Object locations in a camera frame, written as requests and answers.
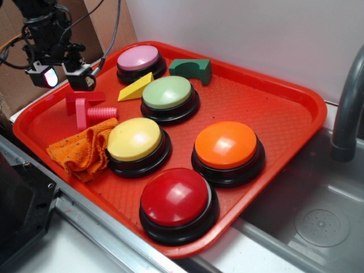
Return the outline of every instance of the orange rag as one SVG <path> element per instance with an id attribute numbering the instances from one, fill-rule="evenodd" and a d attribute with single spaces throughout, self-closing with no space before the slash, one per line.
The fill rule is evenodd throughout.
<path id="1" fill-rule="evenodd" d="M 116 118 L 110 118 L 50 145 L 47 152 L 67 175 L 74 175 L 82 182 L 90 181 L 107 167 L 107 138 L 117 124 Z"/>

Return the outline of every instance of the toy block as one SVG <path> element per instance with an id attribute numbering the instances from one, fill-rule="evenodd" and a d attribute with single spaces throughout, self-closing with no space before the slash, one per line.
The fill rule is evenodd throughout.
<path id="1" fill-rule="evenodd" d="M 76 112 L 76 99 L 85 98 L 90 106 L 104 102 L 105 95 L 102 92 L 74 92 L 66 94 L 67 114 L 72 115 Z"/>
<path id="2" fill-rule="evenodd" d="M 79 132 L 90 126 L 91 120 L 107 120 L 118 118 L 118 109 L 114 107 L 91 107 L 85 98 L 77 98 L 75 101 L 76 122 Z"/>
<path id="3" fill-rule="evenodd" d="M 133 100 L 135 98 L 141 98 L 143 95 L 144 88 L 154 81 L 153 73 L 150 72 L 145 76 L 141 77 L 131 85 L 122 89 L 119 93 L 118 101 Z"/>
<path id="4" fill-rule="evenodd" d="M 203 85 L 208 85 L 212 78 L 210 60 L 205 59 L 176 59 L 169 66 L 171 76 L 197 78 Z"/>

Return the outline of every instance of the tray rim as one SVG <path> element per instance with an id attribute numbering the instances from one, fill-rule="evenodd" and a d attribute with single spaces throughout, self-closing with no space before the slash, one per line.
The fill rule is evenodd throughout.
<path id="1" fill-rule="evenodd" d="M 266 185 L 268 185 L 273 177 L 278 174 L 280 170 L 292 159 L 292 157 L 307 143 L 307 141 L 311 139 L 311 137 L 321 128 L 322 124 L 326 119 L 326 103 L 323 98 L 319 96 L 316 92 L 303 86 L 296 85 L 235 65 L 227 64 L 222 61 L 209 58 L 197 53 L 189 52 L 184 49 L 173 47 L 171 45 L 161 42 L 146 41 L 128 45 L 127 47 L 124 47 L 110 55 L 108 57 L 108 60 L 115 58 L 115 56 L 119 55 L 121 52 L 131 47 L 139 46 L 142 44 L 149 44 L 157 47 L 161 54 L 169 59 L 209 59 L 211 60 L 213 73 L 215 75 L 219 75 L 226 79 L 233 80 L 262 91 L 265 91 L 265 89 L 269 86 L 269 93 L 303 105 L 306 109 L 308 109 L 312 116 L 312 123 L 306 129 L 306 131 L 302 133 L 289 146 L 289 148 L 283 152 L 281 157 L 276 162 L 274 162 L 268 169 L 266 169 L 266 171 L 262 175 L 260 175 L 257 183 L 254 182 L 254 185 L 252 185 L 247 193 L 238 200 L 238 202 L 212 227 L 212 229 L 205 236 L 195 242 L 179 247 L 167 247 L 158 244 L 154 245 L 152 243 L 154 247 L 156 247 L 159 251 L 161 251 L 163 254 L 170 258 L 185 258 L 209 247 L 224 232 L 224 230 L 227 229 L 228 226 L 230 226 L 230 224 L 242 213 L 242 211 L 249 205 L 254 197 L 257 196 L 265 188 Z M 101 71 L 100 74 L 103 74 L 105 71 L 109 70 L 113 65 L 114 64 L 112 64 L 111 61 L 106 61 L 104 69 Z M 27 137 L 27 127 L 29 121 L 33 121 L 34 118 L 39 114 L 39 108 L 44 101 L 47 101 L 47 103 L 52 106 L 64 99 L 66 94 L 65 89 L 68 85 L 68 83 L 63 84 L 58 88 L 54 89 L 52 92 L 49 92 L 40 100 L 34 102 L 19 115 L 13 126 L 13 132 L 15 136 L 48 166 L 49 164 L 53 165 L 53 161 L 49 158 L 45 149 L 38 147 L 35 140 Z M 294 90 L 297 96 L 292 98 L 286 95 L 286 92 L 288 90 Z M 90 199 L 94 203 L 96 202 L 92 190 L 87 188 L 84 184 L 81 184 L 77 179 L 75 179 L 74 177 L 62 176 L 61 178 L 72 187 L 74 187 L 74 189 L 76 189 L 77 191 L 82 191 L 82 194 L 86 198 Z M 127 226 L 129 229 L 131 228 L 128 223 L 128 219 L 121 216 L 120 213 L 118 214 L 117 212 L 115 212 L 115 207 L 111 206 L 104 200 L 99 200 L 97 202 L 97 205 L 103 210 L 107 209 L 107 213 L 116 218 L 119 222 L 121 222 L 121 224 Z"/>

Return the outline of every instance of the gray faucet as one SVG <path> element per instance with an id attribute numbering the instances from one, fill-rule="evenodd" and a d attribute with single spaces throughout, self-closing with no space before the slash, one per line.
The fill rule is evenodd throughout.
<path id="1" fill-rule="evenodd" d="M 364 106 L 364 45 L 355 57 L 341 94 L 331 138 L 331 158 L 348 162 L 354 158 Z"/>

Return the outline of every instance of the green arch block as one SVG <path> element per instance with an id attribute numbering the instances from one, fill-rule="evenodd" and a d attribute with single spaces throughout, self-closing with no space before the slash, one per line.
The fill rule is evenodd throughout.
<path id="1" fill-rule="evenodd" d="M 169 66 L 171 76 L 197 78 L 208 85 L 212 78 L 211 61 L 205 59 L 176 59 Z"/>

